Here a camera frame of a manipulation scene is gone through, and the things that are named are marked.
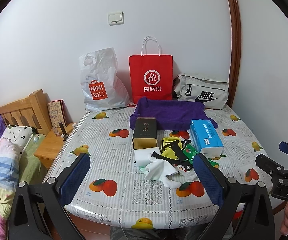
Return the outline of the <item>green wet wipe sachet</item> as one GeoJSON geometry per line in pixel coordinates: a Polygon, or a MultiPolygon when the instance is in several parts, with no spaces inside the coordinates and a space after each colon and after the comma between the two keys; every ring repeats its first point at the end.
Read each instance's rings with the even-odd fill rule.
{"type": "MultiPolygon", "coordinates": [[[[198,154],[197,150],[191,146],[190,144],[186,145],[183,149],[183,154],[188,158],[188,161],[190,164],[193,164],[194,156],[198,154]]],[[[208,159],[208,161],[211,163],[211,165],[215,168],[219,168],[220,164],[211,158],[208,159]]]]}

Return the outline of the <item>white and mint sock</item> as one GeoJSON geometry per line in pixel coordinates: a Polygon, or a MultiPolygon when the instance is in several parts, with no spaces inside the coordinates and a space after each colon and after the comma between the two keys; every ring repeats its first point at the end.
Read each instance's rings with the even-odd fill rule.
{"type": "Polygon", "coordinates": [[[145,175],[145,180],[160,181],[164,187],[177,189],[181,186],[179,181],[169,179],[178,173],[177,169],[166,160],[153,158],[145,167],[141,167],[140,171],[145,175]]]}

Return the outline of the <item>yellow mesh pouch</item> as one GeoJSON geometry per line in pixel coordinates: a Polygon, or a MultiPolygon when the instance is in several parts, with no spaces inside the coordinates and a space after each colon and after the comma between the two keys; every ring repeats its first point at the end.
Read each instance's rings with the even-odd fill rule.
{"type": "Polygon", "coordinates": [[[173,154],[175,155],[175,159],[166,157],[162,154],[158,154],[155,151],[152,153],[152,157],[156,159],[162,159],[170,164],[174,165],[175,167],[182,166],[184,168],[184,171],[190,171],[193,168],[192,163],[190,163],[190,158],[187,157],[183,150],[187,145],[191,143],[190,139],[185,139],[184,141],[181,141],[182,147],[179,146],[179,143],[177,141],[167,142],[164,146],[162,146],[162,152],[165,152],[165,150],[171,150],[173,154]]]}

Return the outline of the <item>white melamine sponge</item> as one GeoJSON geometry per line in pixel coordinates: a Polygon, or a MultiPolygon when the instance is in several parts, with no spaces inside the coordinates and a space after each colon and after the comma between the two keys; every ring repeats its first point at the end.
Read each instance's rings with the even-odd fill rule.
{"type": "Polygon", "coordinates": [[[136,167],[146,167],[153,162],[156,159],[152,156],[154,152],[160,154],[160,149],[158,147],[153,147],[134,150],[136,167]]]}

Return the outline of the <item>green bedsheet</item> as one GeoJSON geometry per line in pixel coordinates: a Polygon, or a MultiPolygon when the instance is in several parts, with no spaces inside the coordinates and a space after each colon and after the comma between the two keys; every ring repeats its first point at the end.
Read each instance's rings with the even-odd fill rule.
{"type": "Polygon", "coordinates": [[[43,134],[32,135],[19,162],[19,182],[25,181],[29,185],[42,183],[47,168],[45,168],[38,157],[34,155],[41,142],[45,139],[43,134]]]}

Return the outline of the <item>wooden nightstand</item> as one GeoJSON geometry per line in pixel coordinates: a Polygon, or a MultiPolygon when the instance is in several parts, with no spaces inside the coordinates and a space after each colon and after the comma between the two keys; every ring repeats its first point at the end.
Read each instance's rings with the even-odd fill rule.
{"type": "Polygon", "coordinates": [[[55,158],[61,151],[64,145],[64,139],[61,136],[56,136],[53,130],[50,130],[45,139],[34,152],[34,156],[41,161],[41,164],[49,170],[55,158]]]}

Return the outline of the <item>blue tissue pack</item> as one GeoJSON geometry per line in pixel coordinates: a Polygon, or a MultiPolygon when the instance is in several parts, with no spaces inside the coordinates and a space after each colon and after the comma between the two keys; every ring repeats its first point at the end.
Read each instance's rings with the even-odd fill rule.
{"type": "Polygon", "coordinates": [[[192,120],[190,134],[195,148],[206,158],[211,159],[221,156],[224,146],[211,121],[192,120]]]}

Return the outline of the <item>fruit-print plastic tablecloth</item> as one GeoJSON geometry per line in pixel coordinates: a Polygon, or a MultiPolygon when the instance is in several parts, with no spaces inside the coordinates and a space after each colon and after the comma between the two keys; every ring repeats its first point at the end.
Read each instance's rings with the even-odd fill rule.
{"type": "MultiPolygon", "coordinates": [[[[180,194],[160,181],[145,179],[135,164],[132,136],[110,135],[128,129],[133,112],[133,108],[108,110],[107,117],[98,120],[96,112],[88,111],[73,129],[48,172],[50,177],[58,176],[75,160],[74,149],[88,145],[90,169],[66,210],[83,219],[125,228],[140,218],[150,219],[156,229],[211,221],[218,208],[205,191],[180,194]]],[[[218,124],[217,133],[224,145],[221,156],[212,164],[226,177],[251,185],[263,181],[270,190],[270,176],[255,164],[264,148],[247,125],[228,106],[205,113],[218,124]]]]}

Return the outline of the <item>small glass jar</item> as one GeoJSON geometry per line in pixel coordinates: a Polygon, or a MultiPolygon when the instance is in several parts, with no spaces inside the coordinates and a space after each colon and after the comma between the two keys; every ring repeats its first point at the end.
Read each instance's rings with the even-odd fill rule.
{"type": "Polygon", "coordinates": [[[60,133],[56,127],[53,127],[53,131],[56,136],[60,136],[60,133]]]}

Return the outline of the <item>dark phone stand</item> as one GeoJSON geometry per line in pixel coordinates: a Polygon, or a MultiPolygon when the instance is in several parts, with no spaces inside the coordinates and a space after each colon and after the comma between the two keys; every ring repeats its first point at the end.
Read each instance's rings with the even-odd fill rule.
{"type": "Polygon", "coordinates": [[[62,124],[62,122],[59,123],[59,127],[60,127],[60,129],[61,129],[62,137],[63,137],[63,138],[64,138],[64,137],[67,137],[68,134],[67,134],[66,129],[65,129],[64,125],[62,124]]]}

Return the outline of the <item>grey Nike waist bag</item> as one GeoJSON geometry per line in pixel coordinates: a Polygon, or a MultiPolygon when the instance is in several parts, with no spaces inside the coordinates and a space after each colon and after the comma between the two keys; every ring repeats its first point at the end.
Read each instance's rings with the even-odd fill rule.
{"type": "Polygon", "coordinates": [[[229,97],[229,82],[200,74],[179,74],[173,80],[173,98],[200,102],[205,108],[221,110],[229,97]]]}

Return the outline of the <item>patterned notebook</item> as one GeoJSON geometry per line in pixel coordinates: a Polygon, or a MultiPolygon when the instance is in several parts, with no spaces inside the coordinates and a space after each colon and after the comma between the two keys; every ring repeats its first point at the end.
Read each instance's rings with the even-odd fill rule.
{"type": "Polygon", "coordinates": [[[55,100],[50,101],[47,104],[49,118],[53,127],[59,128],[59,123],[61,122],[64,127],[66,127],[66,118],[64,112],[64,101],[55,100]]]}

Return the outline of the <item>purple towel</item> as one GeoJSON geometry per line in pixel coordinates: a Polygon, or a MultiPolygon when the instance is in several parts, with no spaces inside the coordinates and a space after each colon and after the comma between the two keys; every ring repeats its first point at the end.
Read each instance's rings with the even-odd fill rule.
{"type": "Polygon", "coordinates": [[[158,130],[186,131],[190,129],[192,120],[209,120],[214,128],[218,128],[218,124],[205,114],[204,104],[192,101],[151,100],[143,97],[129,118],[131,129],[135,128],[137,118],[156,118],[158,130]]]}

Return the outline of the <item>wooden door frame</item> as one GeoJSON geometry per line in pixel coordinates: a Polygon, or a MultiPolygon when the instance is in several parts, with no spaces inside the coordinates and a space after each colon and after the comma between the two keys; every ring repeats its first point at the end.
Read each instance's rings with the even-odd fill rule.
{"type": "Polygon", "coordinates": [[[240,18],[240,9],[238,0],[228,0],[228,6],[231,21],[232,42],[231,42],[231,63],[229,70],[229,97],[227,104],[230,107],[232,107],[240,73],[242,29],[241,29],[241,18],[240,18]]]}

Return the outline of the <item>white wall switch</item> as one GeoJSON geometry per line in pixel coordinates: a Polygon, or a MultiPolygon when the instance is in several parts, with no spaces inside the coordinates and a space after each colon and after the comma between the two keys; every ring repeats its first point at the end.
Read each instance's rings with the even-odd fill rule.
{"type": "Polygon", "coordinates": [[[124,24],[124,15],[122,11],[112,12],[108,14],[108,24],[113,25],[122,25],[124,24]]]}

